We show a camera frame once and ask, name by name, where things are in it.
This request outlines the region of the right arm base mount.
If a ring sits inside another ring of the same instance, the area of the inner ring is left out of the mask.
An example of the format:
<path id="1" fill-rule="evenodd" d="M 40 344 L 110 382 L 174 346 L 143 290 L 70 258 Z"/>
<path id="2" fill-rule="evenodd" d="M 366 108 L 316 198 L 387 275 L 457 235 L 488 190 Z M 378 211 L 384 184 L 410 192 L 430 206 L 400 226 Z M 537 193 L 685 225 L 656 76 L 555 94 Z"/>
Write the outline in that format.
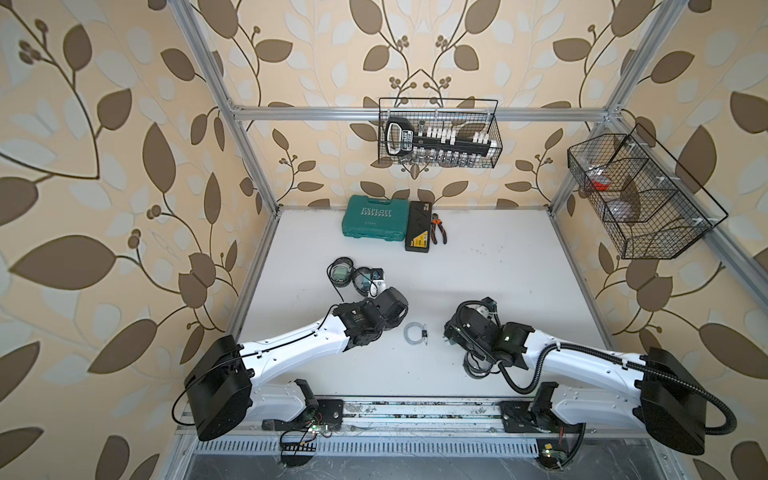
<path id="1" fill-rule="evenodd" d="M 578 433 L 583 424 L 571 424 L 559 419 L 553 412 L 553 395 L 557 382 L 543 382 L 533 399 L 505 400 L 500 409 L 505 433 Z"/>

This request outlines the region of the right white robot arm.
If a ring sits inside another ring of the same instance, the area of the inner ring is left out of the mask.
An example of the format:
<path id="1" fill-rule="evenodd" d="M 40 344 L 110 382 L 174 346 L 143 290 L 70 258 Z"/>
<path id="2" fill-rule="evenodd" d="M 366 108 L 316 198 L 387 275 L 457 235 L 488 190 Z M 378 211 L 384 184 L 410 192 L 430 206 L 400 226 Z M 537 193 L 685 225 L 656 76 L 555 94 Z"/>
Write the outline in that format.
<path id="1" fill-rule="evenodd" d="M 645 431 L 662 445 L 699 456 L 708 436 L 733 433 L 733 410 L 668 351 L 606 351 L 532 326 L 503 323 L 490 298 L 461 303 L 444 327 L 473 379 L 497 373 L 517 394 L 502 402 L 516 430 L 584 434 L 589 425 Z"/>

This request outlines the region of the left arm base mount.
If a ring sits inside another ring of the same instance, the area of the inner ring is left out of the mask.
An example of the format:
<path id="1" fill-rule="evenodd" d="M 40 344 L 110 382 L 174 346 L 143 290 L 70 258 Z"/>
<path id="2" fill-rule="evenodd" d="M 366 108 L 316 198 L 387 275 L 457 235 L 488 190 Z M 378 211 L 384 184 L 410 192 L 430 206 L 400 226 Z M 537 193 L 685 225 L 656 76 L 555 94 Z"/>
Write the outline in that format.
<path id="1" fill-rule="evenodd" d="M 316 397 L 304 379 L 268 384 L 259 391 L 258 399 L 261 410 L 256 417 L 264 431 L 314 428 L 325 435 L 339 431 L 343 423 L 344 401 Z"/>

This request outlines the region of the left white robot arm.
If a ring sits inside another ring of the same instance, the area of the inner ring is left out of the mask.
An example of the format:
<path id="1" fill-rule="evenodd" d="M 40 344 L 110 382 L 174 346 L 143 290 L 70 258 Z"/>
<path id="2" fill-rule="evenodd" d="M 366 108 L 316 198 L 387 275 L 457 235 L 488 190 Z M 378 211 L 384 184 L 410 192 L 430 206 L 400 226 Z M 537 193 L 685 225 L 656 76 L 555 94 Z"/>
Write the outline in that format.
<path id="1" fill-rule="evenodd" d="M 297 380 L 286 388 L 301 393 L 304 405 L 290 410 L 288 400 L 275 402 L 275 388 L 264 386 L 311 361 L 366 346 L 398 327 L 409 304 L 394 287 L 374 298 L 334 304 L 324 317 L 272 339 L 239 344 L 231 335 L 217 339 L 184 380 L 200 441 L 217 439 L 248 416 L 293 421 L 313 406 L 311 390 Z"/>

